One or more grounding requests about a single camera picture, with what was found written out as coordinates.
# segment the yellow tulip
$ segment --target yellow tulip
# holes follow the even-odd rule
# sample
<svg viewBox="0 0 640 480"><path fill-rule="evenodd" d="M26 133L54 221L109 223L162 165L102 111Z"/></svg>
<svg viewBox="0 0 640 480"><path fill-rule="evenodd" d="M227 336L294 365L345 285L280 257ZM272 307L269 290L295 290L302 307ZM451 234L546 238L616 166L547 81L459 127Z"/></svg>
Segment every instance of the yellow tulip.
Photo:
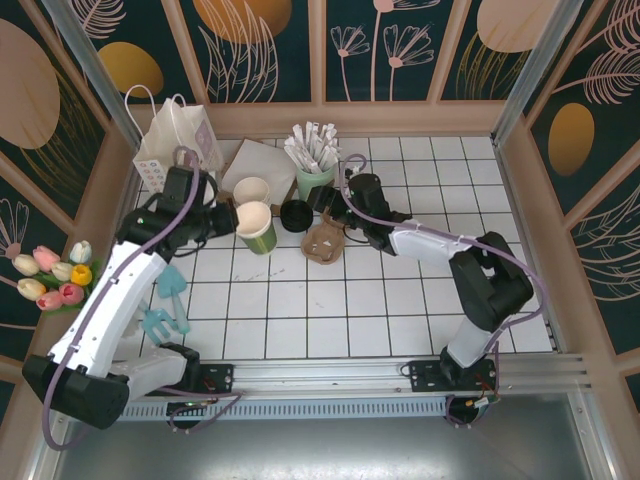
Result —
<svg viewBox="0 0 640 480"><path fill-rule="evenodd" d="M73 267L73 270L71 270L71 282L81 287L89 285L92 278L93 274L86 265L76 265Z"/></svg>
<svg viewBox="0 0 640 480"><path fill-rule="evenodd" d="M18 292L27 300L33 300L35 302L47 293L47 287L33 278L23 278L18 281Z"/></svg>

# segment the white paper cup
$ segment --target white paper cup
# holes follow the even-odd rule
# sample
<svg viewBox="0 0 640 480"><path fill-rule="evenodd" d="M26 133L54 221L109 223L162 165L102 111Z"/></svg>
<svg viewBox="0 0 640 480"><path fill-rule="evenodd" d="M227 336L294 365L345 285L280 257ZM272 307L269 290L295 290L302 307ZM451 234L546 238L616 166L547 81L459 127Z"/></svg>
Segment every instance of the white paper cup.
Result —
<svg viewBox="0 0 640 480"><path fill-rule="evenodd" d="M233 199L237 205L248 202L269 204L269 184L258 177L243 178L233 189Z"/></svg>
<svg viewBox="0 0 640 480"><path fill-rule="evenodd" d="M236 235L256 255L271 253L278 243L271 209L262 202L247 202L236 209Z"/></svg>

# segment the tulip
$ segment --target tulip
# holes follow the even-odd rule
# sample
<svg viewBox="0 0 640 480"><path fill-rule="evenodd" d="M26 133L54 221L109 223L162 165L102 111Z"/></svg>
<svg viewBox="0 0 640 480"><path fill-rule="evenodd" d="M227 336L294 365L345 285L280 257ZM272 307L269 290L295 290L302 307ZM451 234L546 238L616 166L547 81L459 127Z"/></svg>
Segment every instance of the tulip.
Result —
<svg viewBox="0 0 640 480"><path fill-rule="evenodd" d="M51 310L57 310L62 306L62 295L60 292L52 291L49 293L45 293L38 300L36 300L36 305L40 310L44 310L46 312Z"/></svg>
<svg viewBox="0 0 640 480"><path fill-rule="evenodd" d="M38 300L47 292L47 288L33 278L23 278L18 281L18 292L27 300Z"/></svg>
<svg viewBox="0 0 640 480"><path fill-rule="evenodd" d="M71 279L71 270L73 265L66 262L56 262L51 265L51 273L61 282L68 282Z"/></svg>
<svg viewBox="0 0 640 480"><path fill-rule="evenodd" d="M91 259L91 244L86 240L76 243L71 249L69 259L73 263L87 263Z"/></svg>
<svg viewBox="0 0 640 480"><path fill-rule="evenodd" d="M50 272L51 266L60 261L60 257L55 252L42 245L33 251L33 258L38 262L40 270L43 272Z"/></svg>
<svg viewBox="0 0 640 480"><path fill-rule="evenodd" d="M73 283L65 283L58 291L65 305L76 305L84 299L84 289Z"/></svg>
<svg viewBox="0 0 640 480"><path fill-rule="evenodd" d="M86 265L76 265L71 270L71 281L76 285L80 285L81 287L89 285L92 278L93 274L91 273L89 267L87 267Z"/></svg>
<svg viewBox="0 0 640 480"><path fill-rule="evenodd" d="M38 262L31 255L25 255L24 253L14 258L11 263L21 274L25 277L31 277L40 271Z"/></svg>

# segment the white paper bag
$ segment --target white paper bag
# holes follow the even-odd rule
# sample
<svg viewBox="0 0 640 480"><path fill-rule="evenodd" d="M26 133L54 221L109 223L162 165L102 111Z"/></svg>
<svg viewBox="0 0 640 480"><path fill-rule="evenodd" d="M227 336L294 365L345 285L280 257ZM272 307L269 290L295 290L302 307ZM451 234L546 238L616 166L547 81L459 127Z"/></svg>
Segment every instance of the white paper bag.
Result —
<svg viewBox="0 0 640 480"><path fill-rule="evenodd" d="M186 146L198 154L202 170L219 172L224 166L205 108L202 105L181 107L175 102L176 96L166 99L151 120L149 131L143 135L140 150L133 158L133 164L150 192L161 192L164 188L167 172L174 165L173 153L179 146Z"/></svg>

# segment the cup of straws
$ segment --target cup of straws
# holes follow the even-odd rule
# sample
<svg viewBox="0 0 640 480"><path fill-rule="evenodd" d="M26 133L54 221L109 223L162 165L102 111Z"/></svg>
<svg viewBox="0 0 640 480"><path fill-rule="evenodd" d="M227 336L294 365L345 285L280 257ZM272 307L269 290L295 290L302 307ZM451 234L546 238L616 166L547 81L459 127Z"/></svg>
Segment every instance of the cup of straws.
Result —
<svg viewBox="0 0 640 480"><path fill-rule="evenodd" d="M295 125L293 135L285 140L284 150L297 167L300 200L306 201L313 187L329 185L335 180L340 159L336 133L332 123L320 128L318 123L307 122L304 132L300 125Z"/></svg>

